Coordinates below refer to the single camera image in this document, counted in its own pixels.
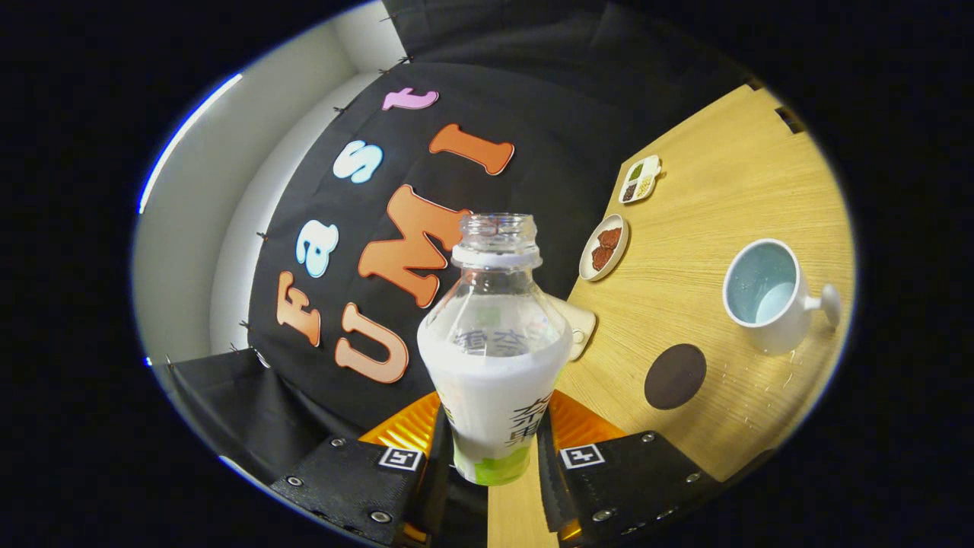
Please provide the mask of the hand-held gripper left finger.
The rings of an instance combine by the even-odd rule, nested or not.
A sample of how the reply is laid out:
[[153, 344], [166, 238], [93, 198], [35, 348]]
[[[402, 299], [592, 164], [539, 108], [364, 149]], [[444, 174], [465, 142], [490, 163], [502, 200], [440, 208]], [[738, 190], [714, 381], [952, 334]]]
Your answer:
[[431, 392], [358, 439], [327, 439], [270, 489], [366, 546], [431, 547], [447, 499], [449, 433]]

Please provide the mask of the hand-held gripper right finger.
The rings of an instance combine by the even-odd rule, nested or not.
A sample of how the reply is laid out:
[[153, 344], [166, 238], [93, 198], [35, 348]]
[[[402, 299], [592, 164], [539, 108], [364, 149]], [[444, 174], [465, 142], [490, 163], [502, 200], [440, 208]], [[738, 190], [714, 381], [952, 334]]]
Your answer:
[[661, 433], [626, 434], [560, 390], [536, 439], [547, 528], [561, 547], [633, 545], [723, 489]]

